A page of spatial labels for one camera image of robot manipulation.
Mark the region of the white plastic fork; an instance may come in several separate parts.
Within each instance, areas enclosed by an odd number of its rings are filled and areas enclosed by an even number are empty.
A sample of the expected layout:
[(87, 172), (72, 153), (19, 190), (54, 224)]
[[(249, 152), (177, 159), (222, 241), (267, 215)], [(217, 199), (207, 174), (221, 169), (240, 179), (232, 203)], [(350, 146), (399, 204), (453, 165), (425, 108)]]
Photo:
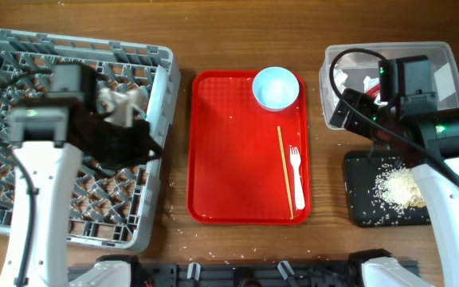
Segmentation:
[(300, 151), (297, 147), (290, 147), (289, 158), (293, 171), (295, 205), (297, 210), (303, 210), (305, 208), (305, 199), (300, 177), (301, 157)]

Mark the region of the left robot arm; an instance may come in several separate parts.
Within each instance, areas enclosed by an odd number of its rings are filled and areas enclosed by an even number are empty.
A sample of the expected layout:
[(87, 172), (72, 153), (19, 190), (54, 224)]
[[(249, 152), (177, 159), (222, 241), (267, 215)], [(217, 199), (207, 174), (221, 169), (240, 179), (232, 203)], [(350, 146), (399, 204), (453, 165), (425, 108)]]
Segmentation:
[(147, 104), (139, 90), (99, 88), (98, 72), (82, 63), (60, 63), (48, 74), (49, 89), (17, 101), (6, 119), (15, 186), (0, 286), (69, 284), (69, 202), (85, 156), (111, 176), (163, 153), (138, 117)]

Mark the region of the white round plate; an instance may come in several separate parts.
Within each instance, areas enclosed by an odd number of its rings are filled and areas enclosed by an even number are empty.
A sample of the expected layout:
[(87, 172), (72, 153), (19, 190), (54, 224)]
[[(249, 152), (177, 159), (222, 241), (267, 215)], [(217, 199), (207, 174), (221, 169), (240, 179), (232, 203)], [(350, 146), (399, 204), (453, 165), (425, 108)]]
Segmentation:
[(151, 88), (149, 98), (146, 121), (150, 124), (150, 133), (155, 134), (158, 125), (159, 114), (163, 102), (163, 96), (167, 90), (167, 71), (162, 66), (159, 66), (155, 71), (155, 78)]

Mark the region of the wooden chopstick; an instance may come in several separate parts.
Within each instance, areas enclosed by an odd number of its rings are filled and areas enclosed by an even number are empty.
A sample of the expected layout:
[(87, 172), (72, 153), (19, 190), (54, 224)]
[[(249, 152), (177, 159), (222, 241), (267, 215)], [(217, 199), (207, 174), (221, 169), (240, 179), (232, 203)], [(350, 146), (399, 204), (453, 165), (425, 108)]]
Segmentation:
[(289, 178), (288, 178), (288, 168), (287, 168), (286, 156), (285, 156), (285, 152), (284, 152), (284, 142), (283, 142), (283, 137), (282, 137), (281, 126), (279, 126), (279, 125), (277, 126), (277, 136), (278, 136), (278, 142), (279, 142), (279, 147), (280, 147), (280, 157), (281, 157), (281, 162), (282, 162), (282, 169), (283, 169), (283, 175), (284, 175), (284, 184), (285, 184), (285, 190), (286, 190), (286, 194), (287, 194), (288, 208), (289, 208), (289, 213), (290, 213), (290, 220), (293, 220), (294, 219), (294, 212), (293, 212), (292, 196), (291, 196)]

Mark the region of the rice and nut scraps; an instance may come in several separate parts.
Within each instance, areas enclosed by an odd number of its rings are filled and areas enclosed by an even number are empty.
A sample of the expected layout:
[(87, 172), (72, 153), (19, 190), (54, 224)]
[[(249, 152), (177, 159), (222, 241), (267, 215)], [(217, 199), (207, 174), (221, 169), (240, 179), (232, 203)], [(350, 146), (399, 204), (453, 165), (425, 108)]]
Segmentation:
[(426, 206), (412, 171), (404, 167), (384, 170), (378, 174), (372, 190), (379, 202), (386, 203), (399, 214)]

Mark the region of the light green bowl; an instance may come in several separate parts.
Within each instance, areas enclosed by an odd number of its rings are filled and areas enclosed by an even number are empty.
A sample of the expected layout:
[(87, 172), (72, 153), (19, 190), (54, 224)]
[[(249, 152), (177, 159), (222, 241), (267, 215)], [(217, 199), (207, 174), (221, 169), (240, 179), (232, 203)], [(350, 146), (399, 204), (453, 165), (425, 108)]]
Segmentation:
[(252, 92), (265, 110), (279, 112), (291, 106), (300, 94), (296, 76), (282, 67), (262, 69), (253, 78)]

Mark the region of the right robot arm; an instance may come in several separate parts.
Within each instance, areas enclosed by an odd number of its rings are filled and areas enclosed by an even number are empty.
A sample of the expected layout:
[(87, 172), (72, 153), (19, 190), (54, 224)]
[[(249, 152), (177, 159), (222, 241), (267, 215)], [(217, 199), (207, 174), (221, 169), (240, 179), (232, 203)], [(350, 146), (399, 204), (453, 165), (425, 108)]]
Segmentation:
[(390, 147), (412, 170), (425, 200), (445, 284), (459, 286), (459, 108), (439, 110), (430, 60), (425, 55), (378, 58), (381, 107), (364, 92), (340, 90), (332, 60), (328, 79), (339, 103), (331, 124)]

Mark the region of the red snack wrapper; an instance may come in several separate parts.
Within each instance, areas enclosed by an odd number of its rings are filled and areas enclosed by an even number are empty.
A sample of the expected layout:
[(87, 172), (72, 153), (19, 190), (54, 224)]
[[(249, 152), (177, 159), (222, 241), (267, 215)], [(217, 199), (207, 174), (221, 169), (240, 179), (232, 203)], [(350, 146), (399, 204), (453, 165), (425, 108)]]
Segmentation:
[(373, 88), (373, 89), (368, 90), (366, 94), (372, 98), (376, 98), (377, 96), (380, 95), (380, 90), (379, 88)]

